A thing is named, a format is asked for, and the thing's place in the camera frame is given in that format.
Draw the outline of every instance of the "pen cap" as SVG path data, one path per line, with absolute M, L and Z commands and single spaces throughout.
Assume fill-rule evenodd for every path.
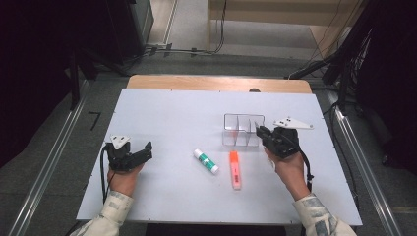
M 239 162 L 239 157 L 237 156 L 237 151 L 233 150 L 230 152 L 230 162 Z
M 217 173 L 217 170 L 218 170 L 218 166 L 215 165 L 210 171 L 211 171 L 211 173 L 215 174 L 215 173 Z
M 195 149 L 194 150 L 194 157 L 195 158 L 199 158 L 200 155 L 202 155 L 203 152 L 200 149 Z

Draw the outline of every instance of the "floor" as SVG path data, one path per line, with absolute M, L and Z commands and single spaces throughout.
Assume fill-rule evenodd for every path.
M 206 34 L 202 25 L 204 16 L 203 0 L 166 1 L 168 7 L 154 12 L 173 13 L 173 19 L 165 19 L 172 26 L 154 34 L 150 44 L 172 43 L 172 48 L 204 49 Z M 239 26 L 226 23 L 225 43 L 218 55 L 192 57 L 186 53 L 171 53 L 147 56 L 129 69 L 134 74 L 185 74 L 185 75 L 231 75 L 261 78 L 282 78 L 307 65 L 315 51 L 315 42 L 307 29 L 289 25 L 262 26 L 259 32 L 249 33 L 260 26 Z M 279 31 L 274 35 L 262 35 L 264 30 Z M 323 111 L 331 106 L 333 91 L 320 80 L 323 73 L 317 71 L 306 79 L 317 96 Z M 51 156 L 61 129 L 68 125 L 69 118 L 76 118 L 66 134 L 65 146 L 57 152 L 57 161 L 51 166 L 53 172 L 46 178 L 47 185 L 35 211 L 29 215 L 28 225 L 19 235 L 65 235 L 76 223 L 76 215 L 89 180 L 92 167 L 110 122 L 121 89 L 126 87 L 128 78 L 112 72 L 101 72 L 95 82 L 85 82 L 82 87 L 85 101 L 77 114 L 69 112 L 71 97 L 67 96 L 39 128 L 28 147 L 16 158 L 0 169 L 0 235 L 7 235 L 18 218 L 24 200 L 32 190 L 44 163 Z M 100 118 L 94 127 L 96 115 Z M 403 235 L 417 235 L 417 177 L 406 170 L 381 165 L 384 153 L 381 151 L 371 129 L 356 106 L 347 107 L 347 116 L 360 146 L 375 174 L 379 187 L 387 199 L 393 216 Z M 387 235 L 371 198 L 364 176 L 352 158 L 350 146 L 336 121 L 325 116 L 329 130 L 334 123 L 334 131 L 340 147 L 335 145 L 352 196 L 358 196 L 359 212 L 364 225 L 357 228 L 358 235 Z M 126 222 L 120 235 L 145 235 L 147 225 Z M 288 235 L 299 235 L 299 227 L 286 227 Z

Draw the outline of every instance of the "marker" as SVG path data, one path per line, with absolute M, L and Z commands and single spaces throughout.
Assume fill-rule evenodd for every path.
M 240 179 L 239 157 L 237 151 L 230 152 L 230 172 L 232 174 L 232 186 L 234 190 L 240 190 L 242 181 Z
M 197 158 L 203 166 L 205 166 L 211 173 L 215 174 L 218 170 L 218 166 L 212 162 L 202 151 L 199 149 L 194 150 L 194 157 Z

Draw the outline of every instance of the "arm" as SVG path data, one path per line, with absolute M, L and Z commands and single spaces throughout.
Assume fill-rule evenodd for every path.
M 331 215 L 320 200 L 311 194 L 304 181 L 304 161 L 300 152 L 281 159 L 265 149 L 288 191 L 291 193 L 307 235 L 356 235 L 345 222 Z
M 119 228 L 132 207 L 136 180 L 143 167 L 142 164 L 128 173 L 116 173 L 110 169 L 107 173 L 107 181 L 111 180 L 109 181 L 111 191 L 101 213 L 74 231 L 71 236 L 119 235 Z

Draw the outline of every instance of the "wrist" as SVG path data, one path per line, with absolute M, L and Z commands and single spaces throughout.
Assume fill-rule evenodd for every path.
M 110 182 L 110 190 L 116 191 L 130 198 L 133 198 L 137 182 L 136 175 L 120 175 L 116 174 Z
M 298 201 L 311 194 L 305 183 L 298 185 L 286 185 L 287 190 L 291 194 L 294 201 Z

